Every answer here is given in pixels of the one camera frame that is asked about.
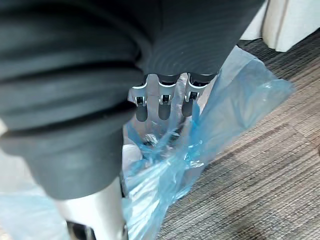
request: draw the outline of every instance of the blue plastic bag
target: blue plastic bag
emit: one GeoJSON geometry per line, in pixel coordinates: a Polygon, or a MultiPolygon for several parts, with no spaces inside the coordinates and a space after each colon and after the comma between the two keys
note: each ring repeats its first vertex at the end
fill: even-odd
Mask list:
{"type": "MultiPolygon", "coordinates": [[[[294,91],[290,82],[277,79],[260,60],[235,47],[199,105],[194,104],[192,117],[181,114],[187,79],[183,74],[175,89],[171,116],[162,121],[153,78],[148,79],[148,120],[141,123],[134,118],[124,128],[142,155],[123,170],[128,189],[123,211],[130,240],[155,239],[169,206],[189,192],[216,154],[294,91]]],[[[35,185],[28,186],[32,190],[20,187],[13,195],[0,193],[0,225],[13,240],[68,239],[64,221],[51,200],[33,194],[39,192],[35,185]]]]}

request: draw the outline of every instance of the striped carpet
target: striped carpet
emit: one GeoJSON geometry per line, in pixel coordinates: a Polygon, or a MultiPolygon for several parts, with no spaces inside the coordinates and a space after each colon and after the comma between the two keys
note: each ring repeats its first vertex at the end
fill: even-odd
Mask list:
{"type": "Polygon", "coordinates": [[[240,42],[296,93],[213,161],[159,240],[320,240],[320,31],[288,52],[240,42]]]}

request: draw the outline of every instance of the gray carpet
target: gray carpet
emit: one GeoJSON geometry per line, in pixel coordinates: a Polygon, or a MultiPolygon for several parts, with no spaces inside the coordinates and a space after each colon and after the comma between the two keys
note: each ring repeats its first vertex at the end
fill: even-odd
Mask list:
{"type": "Polygon", "coordinates": [[[296,93],[213,161],[159,240],[320,240],[320,31],[290,51],[240,47],[296,93]]]}

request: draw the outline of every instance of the dark gray sleeve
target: dark gray sleeve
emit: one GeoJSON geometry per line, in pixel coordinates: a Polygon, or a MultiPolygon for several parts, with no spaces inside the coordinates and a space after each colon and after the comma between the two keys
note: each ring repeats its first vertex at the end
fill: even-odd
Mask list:
{"type": "Polygon", "coordinates": [[[121,171],[146,40],[116,13],[82,0],[0,1],[0,145],[55,199],[98,192],[121,171]]]}
{"type": "Polygon", "coordinates": [[[128,90],[214,75],[264,0],[0,0],[1,148],[56,199],[119,174],[128,90]]]}

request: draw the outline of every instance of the plastic bag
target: plastic bag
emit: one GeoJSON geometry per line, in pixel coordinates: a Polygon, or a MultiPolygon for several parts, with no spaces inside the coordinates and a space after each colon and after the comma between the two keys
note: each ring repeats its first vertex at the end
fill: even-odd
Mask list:
{"type": "MultiPolygon", "coordinates": [[[[235,47],[194,104],[192,117],[181,114],[187,80],[183,74],[170,118],[162,121],[154,77],[148,79],[148,120],[133,118],[124,128],[126,149],[135,152],[127,155],[136,156],[123,159],[128,189],[123,211],[130,240],[155,239],[168,207],[188,193],[215,155],[294,91],[290,82],[277,79],[260,60],[235,47]]],[[[15,167],[5,171],[15,174],[15,167]]],[[[13,190],[0,191],[0,225],[13,240],[68,239],[63,219],[37,186],[28,182],[13,190]]]]}

